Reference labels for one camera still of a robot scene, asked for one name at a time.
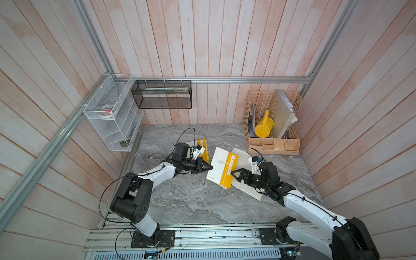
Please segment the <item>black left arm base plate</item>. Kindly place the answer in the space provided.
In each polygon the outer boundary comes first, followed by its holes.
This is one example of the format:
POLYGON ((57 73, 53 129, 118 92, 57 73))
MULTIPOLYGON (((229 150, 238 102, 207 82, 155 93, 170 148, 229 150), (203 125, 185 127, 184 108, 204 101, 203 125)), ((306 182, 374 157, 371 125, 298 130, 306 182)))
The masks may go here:
POLYGON ((175 230, 156 230, 151 237, 135 231, 133 233, 131 248, 172 248, 175 243, 175 238, 175 230))

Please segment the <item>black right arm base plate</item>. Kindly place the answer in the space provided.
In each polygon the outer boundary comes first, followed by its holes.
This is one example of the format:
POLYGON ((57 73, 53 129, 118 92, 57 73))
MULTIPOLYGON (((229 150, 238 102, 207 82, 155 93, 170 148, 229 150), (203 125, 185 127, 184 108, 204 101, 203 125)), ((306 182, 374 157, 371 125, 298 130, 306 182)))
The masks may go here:
POLYGON ((291 242, 287 232, 280 227, 259 229, 262 245, 286 245, 291 242))

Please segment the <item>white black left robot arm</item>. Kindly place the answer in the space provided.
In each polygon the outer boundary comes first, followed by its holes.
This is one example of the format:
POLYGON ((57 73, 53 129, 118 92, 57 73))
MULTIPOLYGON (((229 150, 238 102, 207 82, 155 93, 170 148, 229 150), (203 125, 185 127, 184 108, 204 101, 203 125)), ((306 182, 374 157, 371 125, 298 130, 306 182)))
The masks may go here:
POLYGON ((110 204, 110 210, 129 220, 139 234, 146 238, 155 236, 160 225, 147 213, 152 191, 164 181, 179 174, 198 174, 213 169, 200 156, 205 153, 201 145, 177 143, 174 150, 160 165, 144 173, 127 173, 110 204))

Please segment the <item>white orange Notebook cover notebook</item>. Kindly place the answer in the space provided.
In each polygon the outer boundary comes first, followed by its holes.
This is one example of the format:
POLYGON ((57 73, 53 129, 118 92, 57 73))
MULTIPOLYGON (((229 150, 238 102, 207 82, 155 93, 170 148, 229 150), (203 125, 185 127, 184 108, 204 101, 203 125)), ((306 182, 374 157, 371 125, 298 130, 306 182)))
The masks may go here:
POLYGON ((208 146, 205 138, 198 139, 196 141, 190 141, 186 144, 190 146, 190 151, 188 152, 189 157, 191 157, 192 159, 197 159, 201 157, 205 162, 210 162, 208 146))

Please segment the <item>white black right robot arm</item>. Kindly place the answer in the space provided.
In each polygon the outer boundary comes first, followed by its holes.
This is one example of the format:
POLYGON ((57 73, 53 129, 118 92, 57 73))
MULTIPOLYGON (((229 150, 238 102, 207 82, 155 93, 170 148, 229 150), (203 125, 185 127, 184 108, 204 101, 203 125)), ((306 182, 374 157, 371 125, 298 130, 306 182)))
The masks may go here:
POLYGON ((247 169, 230 171, 235 180, 262 190, 269 198, 315 225, 308 227, 293 217, 276 223, 274 229, 261 229, 263 244, 300 242, 332 260, 378 260, 379 252, 366 225, 358 218, 335 214, 304 196, 292 185, 281 181, 271 162, 261 162, 260 174, 247 169))

